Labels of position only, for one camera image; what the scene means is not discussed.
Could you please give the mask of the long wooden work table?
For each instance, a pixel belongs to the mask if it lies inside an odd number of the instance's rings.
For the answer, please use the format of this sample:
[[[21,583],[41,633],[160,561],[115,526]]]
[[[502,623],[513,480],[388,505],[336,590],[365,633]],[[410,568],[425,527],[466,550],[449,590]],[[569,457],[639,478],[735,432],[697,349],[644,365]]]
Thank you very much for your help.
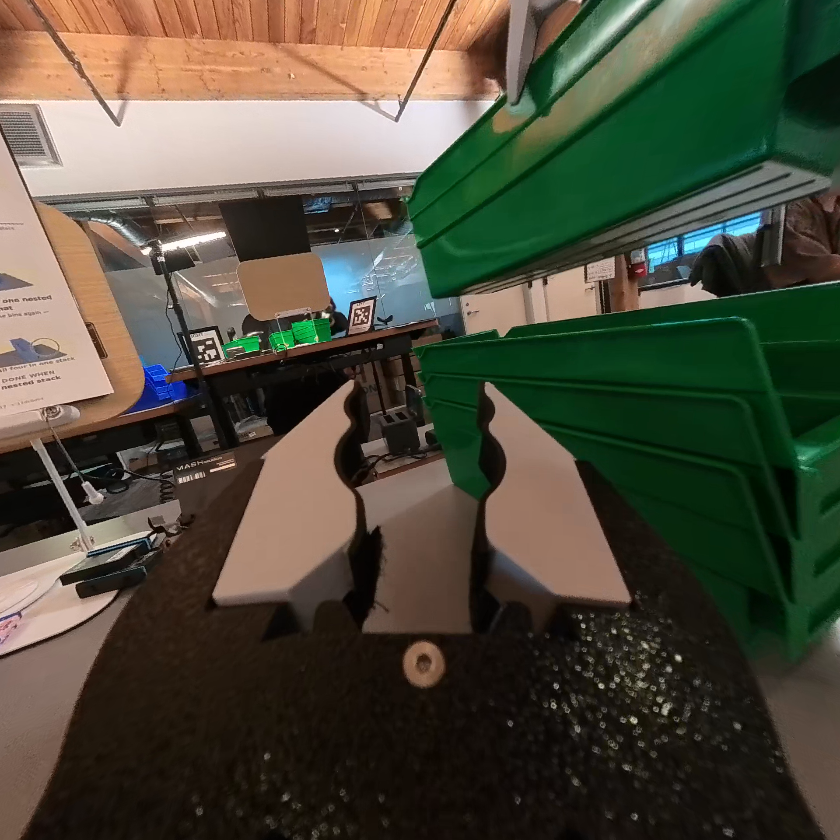
[[[201,371],[211,389],[225,396],[297,381],[325,371],[343,371],[374,361],[401,358],[412,352],[415,339],[437,325],[437,320],[429,319],[278,352],[247,353],[238,359],[203,365]]]

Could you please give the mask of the dark blue plastic bin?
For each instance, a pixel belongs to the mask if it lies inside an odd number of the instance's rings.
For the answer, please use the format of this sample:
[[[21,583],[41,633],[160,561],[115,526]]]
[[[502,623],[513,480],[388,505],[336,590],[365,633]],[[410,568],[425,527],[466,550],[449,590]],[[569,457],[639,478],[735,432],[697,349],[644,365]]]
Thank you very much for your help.
[[[144,385],[140,399],[127,413],[138,413],[164,405],[178,403],[188,398],[186,384],[168,382],[170,372],[159,364],[143,367]]]

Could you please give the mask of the black ceiling brace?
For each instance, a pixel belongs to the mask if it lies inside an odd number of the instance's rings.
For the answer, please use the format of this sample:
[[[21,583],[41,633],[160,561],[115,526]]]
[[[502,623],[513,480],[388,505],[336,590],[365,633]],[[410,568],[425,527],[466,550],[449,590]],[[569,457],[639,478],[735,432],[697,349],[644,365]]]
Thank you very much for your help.
[[[401,121],[401,119],[403,117],[403,114],[406,110],[406,107],[408,105],[408,102],[410,101],[412,95],[415,92],[415,89],[417,88],[417,84],[420,81],[420,79],[421,79],[421,77],[422,77],[422,75],[423,75],[423,73],[424,73],[424,71],[427,67],[428,62],[431,59],[432,54],[434,53],[434,50],[437,47],[438,41],[440,40],[440,38],[441,38],[441,36],[442,36],[442,34],[445,30],[445,27],[448,23],[449,18],[452,15],[454,9],[455,9],[456,4],[457,4],[457,1],[448,1],[447,2],[447,5],[444,8],[444,12],[442,13],[440,19],[437,22],[437,26],[434,30],[434,33],[433,33],[432,37],[430,38],[430,41],[429,41],[429,43],[428,43],[428,45],[427,45],[427,47],[426,47],[426,49],[423,53],[423,57],[421,58],[421,61],[416,68],[416,71],[415,71],[415,73],[413,75],[413,78],[411,79],[411,81],[410,81],[410,83],[407,87],[407,90],[406,90],[405,94],[402,97],[397,99],[398,108],[397,108],[395,116],[393,117],[393,122],[394,123],[399,123]]]
[[[111,121],[111,123],[118,128],[122,127],[123,114],[121,112],[115,112],[111,108],[109,102],[102,96],[100,90],[96,87],[93,80],[89,77],[87,71],[81,63],[80,58],[73,51],[73,49],[71,49],[68,46],[68,44],[60,35],[60,33],[49,21],[47,15],[41,10],[36,1],[26,1],[25,3],[31,10],[32,14],[37,17],[37,20],[42,25],[43,29],[51,39],[52,43],[58,48],[60,54],[65,58],[66,62],[74,70],[77,77],[83,83],[85,88],[89,90],[90,94],[93,96],[93,98],[101,107],[101,109],[105,112],[106,116]]]

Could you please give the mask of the beige rounded board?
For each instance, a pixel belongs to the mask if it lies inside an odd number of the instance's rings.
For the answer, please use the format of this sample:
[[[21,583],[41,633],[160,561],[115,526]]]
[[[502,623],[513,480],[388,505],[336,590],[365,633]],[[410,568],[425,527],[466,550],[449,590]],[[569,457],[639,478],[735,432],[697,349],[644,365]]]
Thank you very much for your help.
[[[237,279],[248,313],[259,321],[284,312],[320,312],[330,305],[323,264],[315,253],[240,262]]]

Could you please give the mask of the white instruction sheet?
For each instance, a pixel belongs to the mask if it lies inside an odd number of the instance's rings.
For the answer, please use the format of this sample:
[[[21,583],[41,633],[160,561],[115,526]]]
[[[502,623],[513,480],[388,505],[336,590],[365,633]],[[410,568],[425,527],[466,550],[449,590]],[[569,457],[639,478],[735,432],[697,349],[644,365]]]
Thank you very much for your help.
[[[1,141],[2,436],[113,387],[6,139]]]

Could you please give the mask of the instruction poster on stand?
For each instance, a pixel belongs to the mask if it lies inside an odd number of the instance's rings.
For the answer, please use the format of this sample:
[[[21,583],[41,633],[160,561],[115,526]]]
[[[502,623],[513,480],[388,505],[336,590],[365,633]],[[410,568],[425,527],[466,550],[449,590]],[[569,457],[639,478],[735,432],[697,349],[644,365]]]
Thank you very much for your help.
[[[87,235],[67,215],[32,200],[113,387],[113,394],[74,405],[80,418],[57,427],[59,434],[74,437],[110,425],[137,402],[143,366]],[[11,434],[2,437],[1,452],[29,446],[24,433]]]

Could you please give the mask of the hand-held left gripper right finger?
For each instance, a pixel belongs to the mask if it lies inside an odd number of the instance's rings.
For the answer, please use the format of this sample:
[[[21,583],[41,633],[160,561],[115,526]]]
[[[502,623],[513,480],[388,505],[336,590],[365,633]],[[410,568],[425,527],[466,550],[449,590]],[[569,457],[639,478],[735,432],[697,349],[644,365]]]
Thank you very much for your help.
[[[479,468],[488,489],[474,533],[474,630],[509,615],[554,632],[573,608],[633,603],[572,454],[495,385],[479,386]]]

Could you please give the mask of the wooden support post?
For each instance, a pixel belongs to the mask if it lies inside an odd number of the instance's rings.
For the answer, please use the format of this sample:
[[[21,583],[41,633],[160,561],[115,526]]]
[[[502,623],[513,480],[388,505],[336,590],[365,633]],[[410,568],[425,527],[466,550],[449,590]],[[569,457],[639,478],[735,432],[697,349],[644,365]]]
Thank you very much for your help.
[[[612,312],[630,312],[639,309],[639,275],[633,257],[632,251],[616,255],[614,259],[614,277],[609,280]]]

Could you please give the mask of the white door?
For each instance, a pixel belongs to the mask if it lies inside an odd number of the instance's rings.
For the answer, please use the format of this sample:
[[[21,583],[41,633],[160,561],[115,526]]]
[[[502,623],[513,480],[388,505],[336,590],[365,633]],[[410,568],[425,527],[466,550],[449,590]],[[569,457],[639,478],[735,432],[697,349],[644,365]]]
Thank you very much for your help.
[[[458,302],[466,334],[496,330],[503,337],[514,327],[548,321],[540,280],[493,292],[467,293]]]

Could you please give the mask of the grey wall vent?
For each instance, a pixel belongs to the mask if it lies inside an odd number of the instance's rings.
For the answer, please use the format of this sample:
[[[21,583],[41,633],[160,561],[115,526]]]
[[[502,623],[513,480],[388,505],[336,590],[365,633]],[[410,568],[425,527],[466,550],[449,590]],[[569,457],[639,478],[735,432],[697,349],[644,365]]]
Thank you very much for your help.
[[[1,130],[19,167],[43,169],[62,166],[39,105],[2,103]]]

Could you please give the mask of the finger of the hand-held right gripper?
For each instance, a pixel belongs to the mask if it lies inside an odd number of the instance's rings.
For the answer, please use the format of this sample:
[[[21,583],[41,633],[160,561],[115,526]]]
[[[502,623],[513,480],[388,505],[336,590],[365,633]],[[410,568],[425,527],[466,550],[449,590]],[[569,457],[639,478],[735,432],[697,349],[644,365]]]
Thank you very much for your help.
[[[537,45],[539,29],[547,16],[544,1],[510,1],[506,53],[507,103],[519,102]]]

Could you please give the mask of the black light stand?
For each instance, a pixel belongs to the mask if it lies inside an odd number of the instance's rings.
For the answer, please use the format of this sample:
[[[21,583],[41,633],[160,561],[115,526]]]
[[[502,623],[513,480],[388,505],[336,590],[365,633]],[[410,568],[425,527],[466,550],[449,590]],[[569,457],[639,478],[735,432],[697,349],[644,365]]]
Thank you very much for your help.
[[[177,345],[171,371],[179,366],[179,362],[183,362],[188,370],[196,371],[191,325],[186,313],[186,283],[182,276],[183,270],[194,267],[194,263],[183,249],[164,251],[159,239],[150,243],[150,260],[155,275],[164,282],[164,320]]]

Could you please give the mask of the black cardboard box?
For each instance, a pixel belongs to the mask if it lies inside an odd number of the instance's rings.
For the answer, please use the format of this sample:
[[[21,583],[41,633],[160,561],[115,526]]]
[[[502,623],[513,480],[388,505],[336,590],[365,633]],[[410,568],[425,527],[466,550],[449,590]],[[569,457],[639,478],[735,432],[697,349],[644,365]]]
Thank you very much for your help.
[[[194,520],[214,499],[229,490],[243,468],[252,463],[260,465],[263,455],[278,442],[278,437],[262,437],[235,448],[216,449],[175,461],[171,469],[175,499],[181,509],[179,521]]]

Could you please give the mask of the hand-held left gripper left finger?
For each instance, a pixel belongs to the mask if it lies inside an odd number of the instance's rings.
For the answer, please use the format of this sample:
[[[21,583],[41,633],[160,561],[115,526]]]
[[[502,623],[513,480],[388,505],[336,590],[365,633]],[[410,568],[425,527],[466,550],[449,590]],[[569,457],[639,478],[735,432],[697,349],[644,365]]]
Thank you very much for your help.
[[[337,602],[362,629],[370,534],[344,452],[364,406],[359,383],[347,381],[263,455],[213,589],[216,606],[279,605],[310,631],[320,606]]]

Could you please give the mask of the black hanging panel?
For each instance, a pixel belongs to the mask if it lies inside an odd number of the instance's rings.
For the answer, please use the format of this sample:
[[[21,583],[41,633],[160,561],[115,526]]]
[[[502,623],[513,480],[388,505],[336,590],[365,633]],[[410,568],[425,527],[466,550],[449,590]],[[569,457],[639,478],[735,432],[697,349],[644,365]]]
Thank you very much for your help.
[[[271,196],[218,205],[240,263],[312,251],[301,196]]]

